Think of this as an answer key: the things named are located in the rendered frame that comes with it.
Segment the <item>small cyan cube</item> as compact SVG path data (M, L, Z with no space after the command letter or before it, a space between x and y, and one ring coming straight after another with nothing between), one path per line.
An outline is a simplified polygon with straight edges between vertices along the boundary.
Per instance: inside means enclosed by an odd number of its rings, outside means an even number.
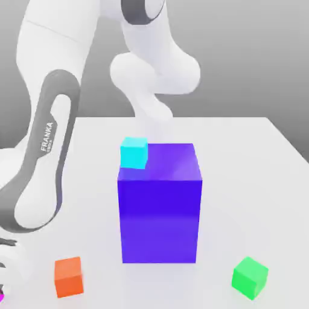
M120 146L120 167L144 169L148 161L147 138L125 137Z

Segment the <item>large blue box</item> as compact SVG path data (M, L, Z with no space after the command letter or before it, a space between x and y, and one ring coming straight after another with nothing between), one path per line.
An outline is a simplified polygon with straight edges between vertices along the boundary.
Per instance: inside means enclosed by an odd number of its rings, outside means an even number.
M194 263L203 179L193 144L149 144L144 169L120 168L124 263Z

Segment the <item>small orange cube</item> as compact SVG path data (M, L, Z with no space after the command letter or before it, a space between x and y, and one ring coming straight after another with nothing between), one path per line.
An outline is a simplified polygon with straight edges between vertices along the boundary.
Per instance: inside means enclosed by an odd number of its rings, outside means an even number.
M54 285L58 298L84 293L79 256L55 261Z

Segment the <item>small green cube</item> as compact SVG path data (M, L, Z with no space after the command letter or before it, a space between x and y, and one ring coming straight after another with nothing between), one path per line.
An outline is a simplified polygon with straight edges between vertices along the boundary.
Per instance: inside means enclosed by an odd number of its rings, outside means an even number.
M234 289L254 300L265 287L269 269L253 258L245 257L235 268L231 285Z

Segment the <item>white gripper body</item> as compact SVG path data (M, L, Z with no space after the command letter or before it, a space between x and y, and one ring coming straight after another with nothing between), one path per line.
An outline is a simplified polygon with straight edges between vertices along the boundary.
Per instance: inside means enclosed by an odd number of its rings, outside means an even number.
M0 246L0 285L4 298L24 288L29 277L27 254L22 246Z

